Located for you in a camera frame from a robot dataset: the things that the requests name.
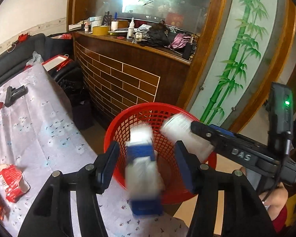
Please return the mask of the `white tube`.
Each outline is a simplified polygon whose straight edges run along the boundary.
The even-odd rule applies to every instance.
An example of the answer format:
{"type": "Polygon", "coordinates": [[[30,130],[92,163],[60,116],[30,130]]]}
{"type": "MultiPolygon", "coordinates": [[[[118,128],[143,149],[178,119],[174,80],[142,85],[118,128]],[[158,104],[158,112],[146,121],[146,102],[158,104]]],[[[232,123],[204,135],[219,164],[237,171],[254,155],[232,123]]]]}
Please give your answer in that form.
{"type": "Polygon", "coordinates": [[[189,153],[193,153],[200,162],[204,162],[214,150],[214,146],[191,131],[192,122],[187,115],[178,113],[162,123],[160,132],[173,144],[182,141],[189,153]]]}

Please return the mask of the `blue white medicine box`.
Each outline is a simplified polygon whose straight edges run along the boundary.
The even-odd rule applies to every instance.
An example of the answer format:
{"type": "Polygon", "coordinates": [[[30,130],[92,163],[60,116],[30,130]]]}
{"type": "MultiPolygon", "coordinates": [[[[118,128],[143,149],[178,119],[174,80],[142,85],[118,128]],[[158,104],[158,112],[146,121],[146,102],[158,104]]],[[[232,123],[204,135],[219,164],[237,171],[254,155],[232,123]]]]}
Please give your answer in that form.
{"type": "Polygon", "coordinates": [[[162,181],[149,124],[139,123],[130,128],[126,162],[125,185],[132,213],[139,217],[161,215],[162,181]]]}

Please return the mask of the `red crumpled wrapper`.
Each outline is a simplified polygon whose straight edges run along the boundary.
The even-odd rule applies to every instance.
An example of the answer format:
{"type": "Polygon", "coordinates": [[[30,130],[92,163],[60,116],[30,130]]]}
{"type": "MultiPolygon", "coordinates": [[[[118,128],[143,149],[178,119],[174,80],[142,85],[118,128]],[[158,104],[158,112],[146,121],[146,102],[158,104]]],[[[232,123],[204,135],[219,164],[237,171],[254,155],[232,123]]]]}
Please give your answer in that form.
{"type": "Polygon", "coordinates": [[[30,190],[23,173],[13,164],[0,164],[0,182],[6,193],[6,200],[16,203],[30,190]]]}

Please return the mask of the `red plastic basket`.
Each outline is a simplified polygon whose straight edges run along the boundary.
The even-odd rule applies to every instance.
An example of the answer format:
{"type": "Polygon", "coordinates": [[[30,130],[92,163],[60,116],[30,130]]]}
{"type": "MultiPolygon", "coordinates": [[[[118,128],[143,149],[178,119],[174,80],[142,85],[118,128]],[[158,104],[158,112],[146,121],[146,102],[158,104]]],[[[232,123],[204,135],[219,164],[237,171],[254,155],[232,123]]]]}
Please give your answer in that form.
{"type": "MultiPolygon", "coordinates": [[[[122,111],[110,123],[105,134],[104,148],[108,149],[112,141],[119,144],[120,155],[114,169],[114,177],[125,189],[126,142],[130,140],[130,128],[139,123],[146,123],[153,131],[153,149],[162,181],[161,204],[181,203],[194,197],[183,183],[175,158],[174,144],[160,132],[162,123],[178,113],[195,120],[193,115],[169,104],[143,103],[122,111]]],[[[215,168],[216,154],[211,152],[207,160],[201,163],[206,162],[215,168]]]]}

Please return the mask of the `floral lilac tablecloth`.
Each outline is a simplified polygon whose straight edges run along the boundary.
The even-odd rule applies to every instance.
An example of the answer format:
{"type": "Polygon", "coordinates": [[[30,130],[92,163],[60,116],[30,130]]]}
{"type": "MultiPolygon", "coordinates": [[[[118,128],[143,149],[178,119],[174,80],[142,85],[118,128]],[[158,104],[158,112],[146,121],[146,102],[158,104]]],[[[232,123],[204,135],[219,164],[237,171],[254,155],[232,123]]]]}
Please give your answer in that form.
{"type": "MultiPolygon", "coordinates": [[[[0,87],[0,102],[9,86],[25,86],[26,95],[0,110],[0,164],[13,164],[23,172],[29,191],[16,203],[8,203],[3,224],[17,236],[37,194],[53,171],[78,171],[103,151],[93,150],[76,128],[68,97],[37,64],[0,87]]],[[[115,180],[97,197],[109,236],[186,236],[184,221],[168,214],[135,218],[128,193],[115,180]]]]}

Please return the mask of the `bamboo painted panel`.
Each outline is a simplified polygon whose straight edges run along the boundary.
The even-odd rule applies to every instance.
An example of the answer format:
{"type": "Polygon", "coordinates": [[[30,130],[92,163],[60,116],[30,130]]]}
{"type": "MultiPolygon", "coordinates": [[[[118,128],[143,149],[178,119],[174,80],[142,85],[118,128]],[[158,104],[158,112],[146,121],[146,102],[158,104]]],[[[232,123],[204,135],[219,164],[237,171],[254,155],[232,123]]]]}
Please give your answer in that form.
{"type": "Polygon", "coordinates": [[[220,43],[190,113],[222,125],[251,84],[276,21],[277,0],[232,0],[220,43]]]}

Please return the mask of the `black handbag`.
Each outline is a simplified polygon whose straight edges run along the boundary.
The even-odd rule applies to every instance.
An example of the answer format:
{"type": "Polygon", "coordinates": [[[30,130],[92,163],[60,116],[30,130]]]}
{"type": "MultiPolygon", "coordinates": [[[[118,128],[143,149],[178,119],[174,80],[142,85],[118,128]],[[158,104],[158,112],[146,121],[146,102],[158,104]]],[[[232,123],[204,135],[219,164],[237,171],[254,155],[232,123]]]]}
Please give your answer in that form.
{"type": "Polygon", "coordinates": [[[170,45],[168,33],[169,28],[165,24],[154,24],[146,33],[145,43],[151,47],[167,47],[170,45]]]}

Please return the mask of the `wooden brick-pattern counter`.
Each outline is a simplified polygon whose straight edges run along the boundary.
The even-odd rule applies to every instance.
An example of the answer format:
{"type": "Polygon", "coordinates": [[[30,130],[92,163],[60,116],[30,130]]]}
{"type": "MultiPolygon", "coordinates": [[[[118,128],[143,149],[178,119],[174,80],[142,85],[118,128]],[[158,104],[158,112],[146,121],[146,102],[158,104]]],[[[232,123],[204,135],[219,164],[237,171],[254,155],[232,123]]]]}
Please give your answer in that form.
{"type": "Polygon", "coordinates": [[[73,32],[74,55],[103,128],[121,111],[145,102],[176,105],[190,62],[165,49],[112,36],[73,32]]]}

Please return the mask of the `white dropper bottle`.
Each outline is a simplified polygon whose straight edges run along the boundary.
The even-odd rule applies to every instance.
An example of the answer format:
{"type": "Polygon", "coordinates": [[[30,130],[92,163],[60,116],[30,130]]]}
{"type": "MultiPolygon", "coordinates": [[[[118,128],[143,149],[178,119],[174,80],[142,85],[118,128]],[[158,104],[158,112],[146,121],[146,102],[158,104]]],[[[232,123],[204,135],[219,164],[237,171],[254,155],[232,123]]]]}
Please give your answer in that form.
{"type": "Polygon", "coordinates": [[[135,28],[135,22],[134,22],[134,18],[132,18],[128,27],[128,32],[127,32],[128,40],[131,40],[134,38],[134,28],[135,28]]]}

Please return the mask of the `red gift box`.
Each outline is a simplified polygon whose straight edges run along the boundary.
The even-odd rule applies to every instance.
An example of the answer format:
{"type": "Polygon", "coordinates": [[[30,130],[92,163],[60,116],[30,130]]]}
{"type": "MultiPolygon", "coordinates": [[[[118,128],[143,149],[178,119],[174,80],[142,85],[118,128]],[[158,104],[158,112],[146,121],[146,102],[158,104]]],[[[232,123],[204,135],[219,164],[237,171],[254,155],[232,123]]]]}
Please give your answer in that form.
{"type": "Polygon", "coordinates": [[[47,61],[42,63],[42,66],[46,71],[50,71],[52,69],[56,69],[56,71],[60,71],[67,64],[71,63],[73,60],[68,56],[56,55],[47,61]]]}

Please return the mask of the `yellow tape roll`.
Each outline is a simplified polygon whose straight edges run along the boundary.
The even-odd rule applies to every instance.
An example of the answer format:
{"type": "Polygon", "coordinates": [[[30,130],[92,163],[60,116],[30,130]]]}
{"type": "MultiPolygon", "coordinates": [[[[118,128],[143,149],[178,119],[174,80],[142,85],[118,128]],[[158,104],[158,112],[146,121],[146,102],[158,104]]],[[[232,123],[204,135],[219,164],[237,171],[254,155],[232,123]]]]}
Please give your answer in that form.
{"type": "Polygon", "coordinates": [[[110,26],[94,26],[92,28],[92,35],[93,36],[105,36],[108,35],[110,31],[110,26]]]}

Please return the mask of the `black leather sofa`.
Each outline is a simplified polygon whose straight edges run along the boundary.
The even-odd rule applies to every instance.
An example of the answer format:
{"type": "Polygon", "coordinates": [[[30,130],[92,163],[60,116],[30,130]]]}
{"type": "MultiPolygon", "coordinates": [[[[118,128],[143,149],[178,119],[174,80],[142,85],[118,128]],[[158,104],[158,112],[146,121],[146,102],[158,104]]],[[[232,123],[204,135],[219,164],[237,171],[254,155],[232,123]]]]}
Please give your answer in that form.
{"type": "Polygon", "coordinates": [[[73,39],[57,39],[54,35],[39,33],[17,44],[11,52],[3,52],[0,55],[0,86],[25,69],[33,52],[40,54],[44,61],[56,55],[74,58],[73,39]]]}

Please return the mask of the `red ribbon decoration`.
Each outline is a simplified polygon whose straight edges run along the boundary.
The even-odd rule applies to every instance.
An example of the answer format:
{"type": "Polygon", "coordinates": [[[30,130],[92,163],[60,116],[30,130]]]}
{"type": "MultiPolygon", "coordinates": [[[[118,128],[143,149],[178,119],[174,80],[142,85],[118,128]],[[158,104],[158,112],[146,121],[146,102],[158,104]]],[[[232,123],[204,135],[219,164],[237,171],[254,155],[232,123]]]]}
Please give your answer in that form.
{"type": "Polygon", "coordinates": [[[28,33],[21,34],[15,43],[16,44],[22,43],[22,42],[26,41],[29,37],[30,37],[30,35],[28,33]]]}

